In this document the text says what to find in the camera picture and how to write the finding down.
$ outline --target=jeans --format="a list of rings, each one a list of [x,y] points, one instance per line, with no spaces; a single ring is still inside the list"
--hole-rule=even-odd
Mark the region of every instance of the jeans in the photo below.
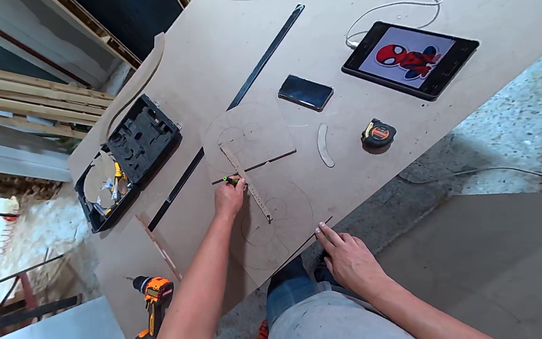
[[[315,268],[314,276],[317,280],[316,283],[306,273],[302,265],[302,258],[297,256],[271,277],[267,290],[269,329],[285,310],[317,293],[333,290],[344,294],[352,294],[352,292],[335,281],[323,260]]]

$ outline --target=spider-man image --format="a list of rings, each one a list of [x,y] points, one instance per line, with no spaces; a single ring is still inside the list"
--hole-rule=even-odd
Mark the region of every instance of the spider-man image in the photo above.
[[[376,61],[387,67],[399,66],[405,71],[405,80],[413,80],[417,78],[425,78],[432,66],[439,61],[441,54],[437,54],[438,50],[434,46],[428,46],[423,52],[410,51],[408,52],[401,45],[386,45],[382,47],[376,54]]]

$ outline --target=orange drill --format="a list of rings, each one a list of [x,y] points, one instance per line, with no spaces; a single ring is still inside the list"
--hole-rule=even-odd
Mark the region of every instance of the orange drill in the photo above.
[[[126,277],[133,287],[146,296],[146,310],[149,313],[149,326],[137,335],[136,339],[156,338],[166,309],[173,299],[174,283],[162,277]]]

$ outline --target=tool case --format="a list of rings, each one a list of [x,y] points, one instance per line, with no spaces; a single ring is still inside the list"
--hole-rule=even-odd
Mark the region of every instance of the tool case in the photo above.
[[[181,139],[180,127],[162,113],[148,96],[143,94],[135,101],[118,127],[110,134],[108,142],[101,146],[104,152],[112,153],[122,172],[126,174],[129,183],[127,193],[106,215],[98,212],[93,204],[87,201],[84,192],[85,178],[93,167],[92,164],[74,187],[93,233],[115,225]]]

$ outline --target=white cable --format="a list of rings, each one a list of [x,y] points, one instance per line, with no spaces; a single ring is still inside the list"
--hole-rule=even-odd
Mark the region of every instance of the white cable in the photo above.
[[[488,170],[514,170],[514,171],[520,171],[520,172],[524,172],[524,173],[529,173],[529,174],[534,174],[534,175],[538,175],[538,176],[541,176],[542,177],[542,173],[541,172],[534,172],[534,171],[529,171],[527,169],[522,169],[522,168],[516,168],[516,167],[506,167],[506,166],[500,166],[500,167],[487,167],[487,168],[478,168],[478,169],[473,169],[471,171],[463,171],[463,172],[455,172],[455,173],[451,173],[449,175],[445,175],[444,177],[439,177],[439,178],[436,178],[436,179],[430,179],[430,180],[424,180],[424,181],[413,181],[413,180],[410,180],[408,178],[405,178],[403,177],[401,174],[399,174],[399,177],[401,179],[403,179],[404,181],[409,181],[410,183],[428,183],[428,182],[434,182],[434,181],[440,181],[440,180],[443,180],[443,179],[448,179],[448,178],[451,178],[451,177],[455,177],[456,175],[461,175],[461,174],[468,174],[468,173],[476,173],[476,172],[481,172],[481,171],[488,171]]]
[[[358,42],[356,41],[350,41],[350,38],[352,38],[353,36],[356,36],[356,35],[362,35],[362,34],[365,34],[367,33],[368,31],[360,31],[360,32],[357,32],[353,35],[350,35],[350,31],[352,30],[352,28],[357,24],[357,22],[359,22],[361,19],[363,19],[363,17],[365,17],[367,14],[375,11],[375,10],[379,10],[381,8],[384,8],[384,7],[390,7],[390,6],[394,6],[394,5],[419,5],[419,6],[436,6],[437,9],[436,9],[436,14],[434,14],[434,17],[432,18],[432,20],[430,20],[428,23],[426,23],[425,25],[421,25],[417,28],[424,28],[426,26],[428,26],[429,24],[433,23],[434,20],[436,20],[436,18],[438,17],[438,14],[440,13],[440,4],[443,3],[443,0],[433,0],[434,2],[433,3],[419,3],[417,1],[397,1],[395,3],[389,3],[389,4],[383,4],[383,5],[380,5],[380,6],[377,6],[377,7],[373,7],[372,9],[370,9],[369,11],[363,13],[363,15],[361,15],[359,17],[359,19],[356,19],[356,21],[352,24],[352,26],[350,26],[350,28],[348,29],[348,32],[346,32],[346,46],[348,46],[349,48],[351,49],[355,49],[357,48],[357,46],[359,45]]]

